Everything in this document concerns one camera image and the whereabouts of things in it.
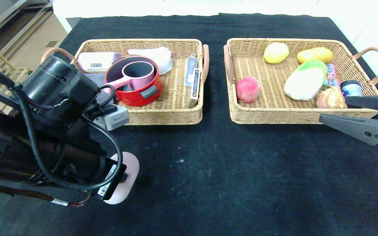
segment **lemon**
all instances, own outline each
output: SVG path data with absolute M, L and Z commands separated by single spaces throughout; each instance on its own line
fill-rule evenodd
M 276 64 L 285 60 L 288 54 L 288 47 L 285 43 L 273 42 L 266 47 L 263 58 L 267 63 Z

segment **black tablecloth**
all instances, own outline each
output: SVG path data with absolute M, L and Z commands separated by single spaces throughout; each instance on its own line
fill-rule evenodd
M 131 195 L 119 205 L 91 200 L 71 209 L 0 194 L 0 235 L 378 235 L 377 148 L 323 125 L 231 122 L 222 46 L 232 37 L 336 39 L 357 52 L 332 20 L 305 15 L 81 19 L 61 44 L 71 53 L 88 39 L 208 44 L 204 118 L 193 126 L 112 132 L 141 163 Z

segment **can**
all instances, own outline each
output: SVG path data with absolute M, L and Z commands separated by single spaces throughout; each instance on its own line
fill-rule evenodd
M 344 97 L 349 96 L 362 96 L 361 85 L 356 80 L 348 80 L 341 83 L 342 95 Z

